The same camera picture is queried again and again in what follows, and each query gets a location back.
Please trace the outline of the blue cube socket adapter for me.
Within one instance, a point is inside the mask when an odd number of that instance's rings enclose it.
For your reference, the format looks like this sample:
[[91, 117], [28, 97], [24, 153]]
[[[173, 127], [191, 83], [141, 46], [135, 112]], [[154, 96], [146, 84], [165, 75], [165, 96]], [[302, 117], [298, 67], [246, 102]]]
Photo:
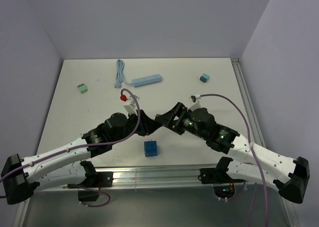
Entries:
[[144, 141], [145, 157], [155, 157], [158, 155], [158, 146], [155, 140]]

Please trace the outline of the teal charger plug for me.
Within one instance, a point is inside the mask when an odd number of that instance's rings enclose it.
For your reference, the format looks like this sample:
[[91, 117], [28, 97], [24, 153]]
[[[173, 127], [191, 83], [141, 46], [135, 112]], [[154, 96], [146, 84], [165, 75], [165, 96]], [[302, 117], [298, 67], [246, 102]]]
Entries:
[[201, 82], [206, 83], [209, 80], [209, 75], [204, 73], [201, 75], [200, 79]]

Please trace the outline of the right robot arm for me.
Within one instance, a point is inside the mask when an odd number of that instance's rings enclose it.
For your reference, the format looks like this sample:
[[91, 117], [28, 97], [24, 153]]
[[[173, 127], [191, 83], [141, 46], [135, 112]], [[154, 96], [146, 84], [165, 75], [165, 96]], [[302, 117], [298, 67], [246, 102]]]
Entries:
[[307, 159], [286, 157], [250, 142], [237, 131], [218, 124], [206, 108], [189, 110], [178, 102], [155, 120], [180, 135], [187, 131], [212, 150], [224, 153], [215, 171], [219, 181], [232, 178], [266, 184], [290, 202], [303, 202], [310, 179]]

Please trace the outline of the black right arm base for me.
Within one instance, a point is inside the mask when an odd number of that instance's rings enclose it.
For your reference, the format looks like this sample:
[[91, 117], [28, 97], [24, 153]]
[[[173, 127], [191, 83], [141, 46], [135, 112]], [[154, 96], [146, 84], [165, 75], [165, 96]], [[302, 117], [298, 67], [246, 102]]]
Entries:
[[197, 179], [203, 185], [213, 185], [214, 198], [225, 203], [235, 199], [246, 189], [246, 181], [232, 179], [217, 168], [201, 168]]

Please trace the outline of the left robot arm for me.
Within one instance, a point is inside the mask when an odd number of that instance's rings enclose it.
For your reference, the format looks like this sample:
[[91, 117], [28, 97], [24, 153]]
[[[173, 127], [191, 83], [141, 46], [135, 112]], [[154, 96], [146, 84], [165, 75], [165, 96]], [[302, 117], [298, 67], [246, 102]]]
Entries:
[[57, 186], [90, 188], [98, 178], [90, 158], [110, 151], [113, 145], [134, 134], [147, 136], [160, 127], [161, 123], [142, 110], [129, 116], [115, 113], [95, 129], [62, 147], [31, 157], [12, 155], [0, 175], [4, 198], [9, 205], [14, 205], [36, 192]]

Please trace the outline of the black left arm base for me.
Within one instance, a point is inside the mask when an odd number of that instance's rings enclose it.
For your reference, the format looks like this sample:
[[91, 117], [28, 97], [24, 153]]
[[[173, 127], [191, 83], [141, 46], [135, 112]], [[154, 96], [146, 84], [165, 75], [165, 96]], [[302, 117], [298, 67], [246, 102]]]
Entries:
[[[68, 189], [78, 189], [77, 197], [79, 204], [88, 208], [98, 208], [106, 206], [111, 201], [111, 196], [102, 190], [102, 188], [110, 188], [113, 184], [113, 172], [97, 172], [97, 177], [93, 183], [84, 184], [68, 184]], [[96, 204], [99, 197], [106, 197], [106, 201], [102, 204]]]

